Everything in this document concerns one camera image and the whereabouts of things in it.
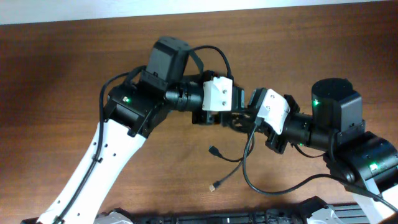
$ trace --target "green led light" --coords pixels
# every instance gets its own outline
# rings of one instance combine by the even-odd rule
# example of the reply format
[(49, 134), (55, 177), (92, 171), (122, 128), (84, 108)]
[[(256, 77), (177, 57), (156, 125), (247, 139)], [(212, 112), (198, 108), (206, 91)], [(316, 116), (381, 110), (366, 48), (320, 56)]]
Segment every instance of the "green led light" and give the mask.
[(369, 166), (369, 168), (371, 169), (371, 171), (377, 170), (379, 168), (379, 166), (377, 164), (371, 164)]
[(126, 96), (123, 97), (123, 102), (130, 103), (130, 101), (131, 101), (130, 98), (128, 98)]
[(314, 100), (314, 101), (313, 101), (313, 105), (314, 105), (314, 106), (317, 106), (317, 105), (320, 104), (320, 103), (321, 103), (321, 102), (319, 102), (318, 100)]

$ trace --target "white bracket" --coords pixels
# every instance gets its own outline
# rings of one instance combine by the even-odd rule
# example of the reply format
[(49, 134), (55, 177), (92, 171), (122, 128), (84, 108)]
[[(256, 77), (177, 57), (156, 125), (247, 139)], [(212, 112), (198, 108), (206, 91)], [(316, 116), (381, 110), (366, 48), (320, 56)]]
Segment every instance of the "white bracket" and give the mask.
[(290, 106), (287, 100), (274, 90), (268, 89), (257, 117), (264, 118), (277, 134), (282, 134)]
[(214, 77), (203, 83), (204, 111), (231, 111), (232, 108), (232, 80), (226, 77)]
[(321, 208), (307, 219), (308, 224), (345, 224), (331, 208)]

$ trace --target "white plastic part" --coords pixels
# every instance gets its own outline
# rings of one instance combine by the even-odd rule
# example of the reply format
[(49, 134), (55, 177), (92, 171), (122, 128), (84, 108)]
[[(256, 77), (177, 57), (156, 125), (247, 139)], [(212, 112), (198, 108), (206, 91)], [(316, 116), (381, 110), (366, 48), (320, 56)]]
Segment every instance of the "white plastic part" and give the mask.
[[(369, 179), (366, 181), (366, 183), (370, 192), (376, 195), (380, 194), (374, 179)], [(383, 191), (381, 196), (395, 208), (398, 208), (398, 185)], [(358, 194), (353, 194), (353, 197), (355, 202), (358, 203), (358, 205), (362, 208), (371, 224), (377, 224), (394, 214), (394, 211), (392, 211), (389, 207), (385, 206), (381, 202), (375, 202), (372, 198)]]
[[(54, 203), (39, 217), (38, 222), (52, 224), (54, 218), (67, 206), (92, 162), (97, 149), (99, 130), (100, 124), (72, 177)], [(78, 198), (63, 218), (65, 224), (94, 222), (98, 209), (119, 173), (146, 140), (138, 134), (135, 137), (128, 136), (128, 131), (127, 127), (112, 119), (104, 123), (103, 146), (99, 157), (102, 161), (96, 163)]]
[(290, 112), (287, 100), (274, 90), (268, 89), (257, 117), (264, 118), (277, 134), (282, 134), (284, 123)]
[(331, 208), (321, 208), (312, 213), (312, 216), (307, 219), (307, 224), (344, 224), (335, 211)]
[(226, 77), (214, 77), (203, 84), (204, 111), (231, 111), (232, 80)]
[(105, 217), (96, 218), (94, 224), (132, 224), (132, 221), (118, 212), (111, 212)]

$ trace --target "wooden table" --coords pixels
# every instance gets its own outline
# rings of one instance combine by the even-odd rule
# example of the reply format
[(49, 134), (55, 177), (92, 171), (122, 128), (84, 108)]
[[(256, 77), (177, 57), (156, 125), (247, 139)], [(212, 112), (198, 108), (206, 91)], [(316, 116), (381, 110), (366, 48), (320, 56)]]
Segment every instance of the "wooden table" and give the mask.
[[(98, 95), (110, 77), (145, 65), (157, 38), (211, 44), (228, 57), (237, 83), (295, 97), (311, 113), (311, 86), (348, 78), (363, 97), (367, 129), (398, 146), (398, 4), (377, 2), (172, 16), (50, 22), (0, 27), (0, 223), (37, 217), (61, 192), (85, 153), (98, 122)], [(206, 68), (224, 72), (214, 51), (198, 53)], [(197, 70), (188, 63), (186, 74)], [(332, 180), (315, 180), (281, 197), (263, 197), (238, 172), (215, 192), (208, 186), (234, 164), (207, 152), (216, 145), (240, 157), (246, 136), (191, 124), (170, 114), (129, 161), (100, 211), (212, 212), (268, 208), (317, 195), (351, 202)], [(317, 173), (322, 159), (264, 145), (248, 159), (251, 181), (282, 190)], [(319, 152), (306, 149), (310, 154)]]

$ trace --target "white wall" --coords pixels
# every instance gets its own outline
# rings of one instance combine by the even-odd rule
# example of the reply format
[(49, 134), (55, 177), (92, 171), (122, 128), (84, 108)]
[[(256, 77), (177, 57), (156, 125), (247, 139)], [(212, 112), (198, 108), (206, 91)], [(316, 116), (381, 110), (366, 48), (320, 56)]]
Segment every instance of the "white wall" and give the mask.
[(372, 0), (0, 0), (0, 24), (340, 4)]

